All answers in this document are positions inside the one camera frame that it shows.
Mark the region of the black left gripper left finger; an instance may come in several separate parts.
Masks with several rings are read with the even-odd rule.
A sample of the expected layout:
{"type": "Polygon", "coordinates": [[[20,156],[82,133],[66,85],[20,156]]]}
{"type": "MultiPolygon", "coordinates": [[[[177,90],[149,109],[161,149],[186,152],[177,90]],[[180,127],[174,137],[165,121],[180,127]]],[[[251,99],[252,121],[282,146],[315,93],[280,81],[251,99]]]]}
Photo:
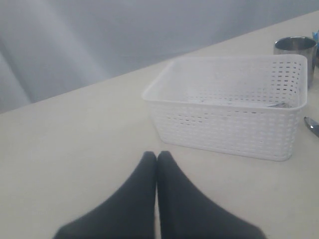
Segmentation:
{"type": "Polygon", "coordinates": [[[142,158],[124,184],[101,205],[62,226],[56,239],[153,239],[157,158],[142,158]]]}

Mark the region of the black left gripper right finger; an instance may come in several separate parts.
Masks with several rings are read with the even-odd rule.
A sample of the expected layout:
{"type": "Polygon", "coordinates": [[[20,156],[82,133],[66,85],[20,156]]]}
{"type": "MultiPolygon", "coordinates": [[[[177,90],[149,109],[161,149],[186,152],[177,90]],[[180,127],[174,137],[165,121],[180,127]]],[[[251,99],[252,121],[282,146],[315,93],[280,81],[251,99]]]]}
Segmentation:
{"type": "Polygon", "coordinates": [[[160,233],[163,239],[264,239],[257,226],[206,197],[169,151],[157,160],[160,233]]]}

